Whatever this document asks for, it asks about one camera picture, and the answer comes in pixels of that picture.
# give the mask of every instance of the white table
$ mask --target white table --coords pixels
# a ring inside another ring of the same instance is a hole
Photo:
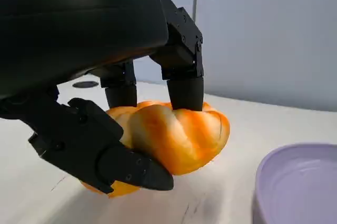
[[[83,79],[92,80],[92,76]],[[60,101],[91,99],[107,109],[104,92],[60,86]],[[138,83],[138,100],[168,101],[165,86]],[[187,224],[251,223],[255,172],[271,150],[296,142],[337,143],[337,113],[300,110],[206,95],[230,120],[228,144],[198,171],[175,177],[169,192],[140,190],[108,199],[41,160],[27,142],[32,131],[0,120],[0,223]]]

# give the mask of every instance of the lavender bowl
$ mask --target lavender bowl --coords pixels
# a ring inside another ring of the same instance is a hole
[[[336,224],[337,145],[297,144],[268,154],[256,174],[254,224]]]

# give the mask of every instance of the orange and white striped food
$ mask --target orange and white striped food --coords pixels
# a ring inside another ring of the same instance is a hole
[[[146,101],[107,113],[124,129],[121,142],[158,160],[173,175],[183,175],[210,162],[227,143],[228,119],[207,103],[202,112],[172,110],[170,103]],[[114,182],[111,197],[133,192],[135,186]]]

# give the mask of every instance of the bowl rim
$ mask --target bowl rim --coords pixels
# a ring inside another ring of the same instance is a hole
[[[262,188],[261,188],[261,174],[263,171],[263,168],[269,160],[274,157],[276,154],[283,152],[285,150],[291,149],[291,148],[302,148],[302,147],[333,147],[337,149],[336,144],[332,143],[295,143],[295,144],[288,144],[279,148],[276,148],[272,150],[269,154],[267,154],[262,161],[259,164],[259,167],[257,168],[256,175],[255,175],[255,197],[257,204],[257,207],[259,209],[260,217],[263,219],[265,224],[275,224],[273,219],[270,218],[268,213],[265,212],[265,206],[262,199]]]

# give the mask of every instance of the black plastic casing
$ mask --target black plastic casing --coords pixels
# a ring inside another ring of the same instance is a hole
[[[0,0],[0,99],[166,44],[160,0]]]

